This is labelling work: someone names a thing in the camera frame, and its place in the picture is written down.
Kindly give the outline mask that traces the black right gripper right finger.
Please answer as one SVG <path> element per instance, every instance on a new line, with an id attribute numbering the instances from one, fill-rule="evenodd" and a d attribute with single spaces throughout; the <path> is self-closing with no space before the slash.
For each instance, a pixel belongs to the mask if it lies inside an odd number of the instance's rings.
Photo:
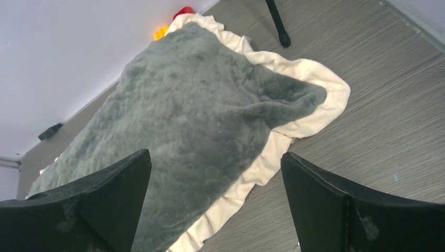
<path id="1" fill-rule="evenodd" d="M 444 205 L 383 193 L 287 152 L 281 172 L 302 251 L 444 251 Z"/>

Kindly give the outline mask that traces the grey pillowcase with cream frill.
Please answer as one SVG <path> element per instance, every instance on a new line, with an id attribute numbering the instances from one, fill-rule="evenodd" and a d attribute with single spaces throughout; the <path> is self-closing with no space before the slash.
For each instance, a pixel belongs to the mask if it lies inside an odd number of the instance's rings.
<path id="1" fill-rule="evenodd" d="M 29 196 L 148 149 L 133 251 L 198 251 L 280 169 L 294 140 L 346 108 L 349 85 L 319 62 L 254 51 L 212 16 L 178 16 L 128 63 L 115 91 Z"/>

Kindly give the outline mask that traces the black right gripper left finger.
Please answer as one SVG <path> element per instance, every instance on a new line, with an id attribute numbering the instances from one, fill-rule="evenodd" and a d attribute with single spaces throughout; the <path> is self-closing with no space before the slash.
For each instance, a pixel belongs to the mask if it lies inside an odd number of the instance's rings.
<path id="1" fill-rule="evenodd" d="M 1 251 L 130 251 L 149 184 L 142 149 L 26 200 L 1 202 Z"/>

